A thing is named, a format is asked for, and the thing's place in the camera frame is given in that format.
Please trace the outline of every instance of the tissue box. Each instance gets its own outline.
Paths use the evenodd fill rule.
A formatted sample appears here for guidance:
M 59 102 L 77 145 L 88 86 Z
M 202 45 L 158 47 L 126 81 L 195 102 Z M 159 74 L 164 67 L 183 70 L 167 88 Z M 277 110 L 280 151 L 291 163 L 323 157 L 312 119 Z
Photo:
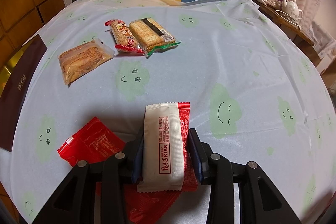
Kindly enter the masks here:
M 280 10 L 281 8 L 281 1 L 280 0 L 263 0 L 265 3 L 276 10 Z

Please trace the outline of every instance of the plastic tablecloth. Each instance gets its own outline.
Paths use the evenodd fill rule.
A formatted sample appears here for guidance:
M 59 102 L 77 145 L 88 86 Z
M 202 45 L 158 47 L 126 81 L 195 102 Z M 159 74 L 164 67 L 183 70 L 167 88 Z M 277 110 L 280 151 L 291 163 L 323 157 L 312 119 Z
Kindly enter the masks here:
M 149 58 L 117 54 L 64 84 L 60 53 L 93 38 L 114 47 L 106 21 L 145 17 L 181 44 Z M 200 140 L 230 161 L 259 163 L 305 223 L 335 192 L 336 116 L 327 89 L 251 0 L 78 0 L 38 33 L 48 49 L 29 85 L 13 150 L 0 150 L 0 180 L 28 223 L 71 169 L 57 153 L 67 138 L 97 116 L 130 141 L 145 106 L 161 102 L 190 102 L 189 126 Z M 182 193 L 158 223 L 205 223 L 209 194 L 209 186 Z

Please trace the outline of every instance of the white snack wrapper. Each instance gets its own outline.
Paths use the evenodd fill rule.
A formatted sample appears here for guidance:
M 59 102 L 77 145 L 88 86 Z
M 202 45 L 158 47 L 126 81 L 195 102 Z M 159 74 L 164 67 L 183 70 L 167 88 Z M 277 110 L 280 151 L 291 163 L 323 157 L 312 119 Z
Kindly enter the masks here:
M 146 106 L 142 178 L 140 193 L 182 188 L 184 158 L 177 103 Z

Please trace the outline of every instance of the brown pastry in plastic wrapper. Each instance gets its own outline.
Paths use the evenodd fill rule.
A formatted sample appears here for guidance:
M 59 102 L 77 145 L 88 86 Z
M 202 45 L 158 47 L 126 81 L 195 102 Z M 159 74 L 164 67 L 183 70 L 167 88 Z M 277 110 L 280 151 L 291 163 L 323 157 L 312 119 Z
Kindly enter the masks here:
M 116 49 L 122 52 L 144 53 L 138 48 L 138 41 L 135 39 L 126 23 L 120 19 L 111 19 L 105 22 L 105 26 L 110 26 L 115 42 Z
M 64 83 L 70 84 L 79 77 L 112 59 L 114 51 L 99 39 L 72 48 L 58 57 Z
M 151 55 L 155 49 L 165 49 L 175 46 L 175 38 L 152 18 L 132 21 L 129 29 L 140 43 L 141 48 Z

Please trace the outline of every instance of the snack package held by gripper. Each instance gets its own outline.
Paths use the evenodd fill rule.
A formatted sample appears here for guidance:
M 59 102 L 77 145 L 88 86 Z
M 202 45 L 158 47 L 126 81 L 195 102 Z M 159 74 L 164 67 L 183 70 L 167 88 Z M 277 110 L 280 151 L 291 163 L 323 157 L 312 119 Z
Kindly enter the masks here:
M 142 178 L 138 192 L 195 191 L 197 181 L 186 151 L 190 103 L 146 106 Z

